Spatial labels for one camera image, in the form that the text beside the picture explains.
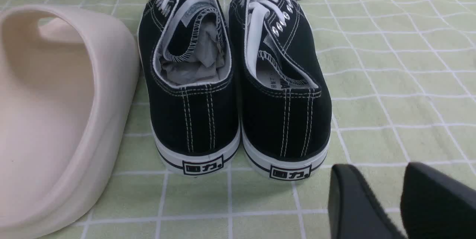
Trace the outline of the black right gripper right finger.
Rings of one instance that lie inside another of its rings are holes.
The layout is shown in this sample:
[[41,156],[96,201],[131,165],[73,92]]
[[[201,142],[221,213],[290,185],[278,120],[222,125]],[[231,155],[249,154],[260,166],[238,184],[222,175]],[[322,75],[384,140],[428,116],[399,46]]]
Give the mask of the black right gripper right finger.
[[476,237],[475,190],[420,162],[406,167],[400,214],[410,239]]

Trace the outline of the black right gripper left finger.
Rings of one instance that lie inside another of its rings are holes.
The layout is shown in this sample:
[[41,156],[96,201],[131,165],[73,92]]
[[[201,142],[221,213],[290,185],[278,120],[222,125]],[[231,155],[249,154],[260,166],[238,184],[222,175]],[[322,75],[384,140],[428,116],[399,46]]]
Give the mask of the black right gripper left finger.
[[362,173],[350,164],[331,168],[328,217],[332,239],[404,239]]

